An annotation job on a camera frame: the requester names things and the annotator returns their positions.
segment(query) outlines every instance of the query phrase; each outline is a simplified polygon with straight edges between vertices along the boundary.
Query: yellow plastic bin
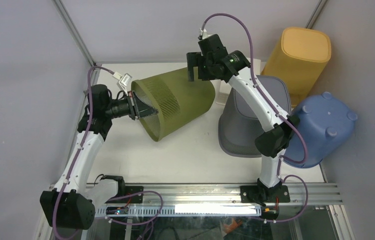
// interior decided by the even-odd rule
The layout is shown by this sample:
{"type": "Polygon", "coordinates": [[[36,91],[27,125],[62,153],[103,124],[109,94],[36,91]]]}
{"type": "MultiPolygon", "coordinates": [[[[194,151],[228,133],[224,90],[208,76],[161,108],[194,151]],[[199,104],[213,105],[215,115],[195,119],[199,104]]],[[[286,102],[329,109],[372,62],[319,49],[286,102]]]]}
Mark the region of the yellow plastic bin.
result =
{"type": "Polygon", "coordinates": [[[286,28],[262,75],[275,76],[287,86],[292,107],[305,99],[331,58],[331,41],[321,31],[286,28]]]}

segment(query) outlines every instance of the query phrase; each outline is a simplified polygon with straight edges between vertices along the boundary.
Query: metal bracket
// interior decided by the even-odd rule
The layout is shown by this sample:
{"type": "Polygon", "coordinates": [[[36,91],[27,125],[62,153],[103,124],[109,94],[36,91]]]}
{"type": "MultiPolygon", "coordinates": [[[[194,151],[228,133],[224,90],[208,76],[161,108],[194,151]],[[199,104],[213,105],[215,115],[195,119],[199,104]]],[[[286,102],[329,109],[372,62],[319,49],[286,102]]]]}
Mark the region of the metal bracket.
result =
{"type": "MultiPolygon", "coordinates": [[[[240,201],[244,204],[256,204],[256,196],[259,194],[259,188],[251,185],[240,186],[240,201]]],[[[290,203],[291,197],[289,196],[288,187],[282,185],[265,203],[275,203],[276,197],[279,198],[279,203],[290,203]]]]}
{"type": "MultiPolygon", "coordinates": [[[[126,186],[125,187],[125,193],[126,195],[129,194],[135,194],[139,192],[143,192],[144,187],[143,186],[126,186]]],[[[121,200],[112,200],[112,201],[107,201],[107,204],[126,204],[129,201],[130,198],[124,198],[121,200]]],[[[131,204],[142,204],[144,202],[144,195],[139,194],[137,196],[132,196],[130,203],[131,204]]]]}

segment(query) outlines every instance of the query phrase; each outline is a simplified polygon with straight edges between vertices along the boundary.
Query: olive green bin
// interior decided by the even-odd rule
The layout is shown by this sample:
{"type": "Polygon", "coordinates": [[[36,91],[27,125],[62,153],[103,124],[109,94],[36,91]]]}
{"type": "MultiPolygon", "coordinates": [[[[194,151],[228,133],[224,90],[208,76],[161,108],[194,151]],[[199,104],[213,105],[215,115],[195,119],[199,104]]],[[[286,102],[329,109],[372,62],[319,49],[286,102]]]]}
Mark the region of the olive green bin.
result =
{"type": "Polygon", "coordinates": [[[188,69],[182,68],[131,83],[140,100],[158,110],[158,114],[140,119],[156,142],[206,113],[216,92],[210,81],[188,81],[188,69]]]}

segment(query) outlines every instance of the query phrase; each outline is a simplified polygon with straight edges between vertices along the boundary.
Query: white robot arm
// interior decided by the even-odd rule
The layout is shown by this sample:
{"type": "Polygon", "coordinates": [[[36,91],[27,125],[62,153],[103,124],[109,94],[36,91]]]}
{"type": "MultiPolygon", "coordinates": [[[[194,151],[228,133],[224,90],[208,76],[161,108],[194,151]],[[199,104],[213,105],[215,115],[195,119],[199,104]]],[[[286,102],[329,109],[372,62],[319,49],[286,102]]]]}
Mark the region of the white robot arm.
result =
{"type": "Polygon", "coordinates": [[[70,160],[54,189],[43,191],[40,196],[43,212],[52,227],[87,230],[100,206],[112,197],[126,194],[123,177],[112,175],[103,176],[95,187],[86,191],[94,159],[104,144],[112,119],[129,116],[135,120],[158,112],[132,91],[120,99],[112,99],[103,84],[92,86],[90,91],[91,111],[86,107],[78,123],[79,133],[70,160]]]}
{"type": "Polygon", "coordinates": [[[264,130],[255,140],[262,161],[261,175],[254,193],[254,202],[264,205],[264,202],[280,193],[282,183],[278,176],[278,164],[293,136],[289,124],[299,124],[299,118],[289,116],[261,85],[259,78],[252,76],[251,64],[242,52],[236,50],[228,53],[217,34],[207,35],[205,31],[199,36],[198,44],[201,52],[186,55],[189,80],[195,80],[197,68],[197,76],[203,81],[219,79],[230,84],[245,99],[264,130]]]}
{"type": "MultiPolygon", "coordinates": [[[[257,116],[264,132],[268,132],[273,130],[275,128],[274,126],[280,126],[283,121],[276,116],[275,111],[257,91],[257,89],[254,87],[254,83],[250,79],[250,69],[248,67],[244,67],[239,71],[239,75],[234,75],[229,79],[228,84],[230,84],[231,87],[235,89],[243,99],[245,99],[246,103],[248,103],[249,107],[257,116]]],[[[256,82],[260,85],[267,97],[272,101],[273,105],[277,107],[279,113],[281,115],[288,116],[288,113],[275,102],[264,86],[261,85],[258,78],[256,78],[256,82]]],[[[285,149],[282,149],[277,153],[276,157],[262,155],[261,174],[259,176],[259,180],[267,188],[274,187],[280,181],[278,178],[277,169],[279,157],[284,153],[285,149]]]]}

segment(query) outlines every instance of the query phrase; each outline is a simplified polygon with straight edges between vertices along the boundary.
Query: white wall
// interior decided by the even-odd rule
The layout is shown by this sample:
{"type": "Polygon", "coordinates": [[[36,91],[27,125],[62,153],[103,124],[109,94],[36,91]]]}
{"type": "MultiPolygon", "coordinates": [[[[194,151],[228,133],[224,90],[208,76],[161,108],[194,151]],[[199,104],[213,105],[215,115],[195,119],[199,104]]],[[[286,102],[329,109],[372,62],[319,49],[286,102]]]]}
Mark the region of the white wall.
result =
{"type": "MultiPolygon", "coordinates": [[[[241,19],[254,42],[254,57],[266,60],[286,27],[304,27],[318,0],[63,0],[97,62],[185,62],[199,51],[199,28],[214,13],[241,19]]],[[[227,17],[207,24],[229,52],[249,57],[243,28],[227,17]]]]}
{"type": "Polygon", "coordinates": [[[332,92],[358,114],[353,136],[323,166],[338,183],[356,239],[374,240],[375,1],[331,0],[315,29],[329,35],[332,59],[313,92],[332,92]]]}
{"type": "Polygon", "coordinates": [[[58,179],[88,65],[52,1],[0,0],[0,239],[33,237],[58,179]]]}

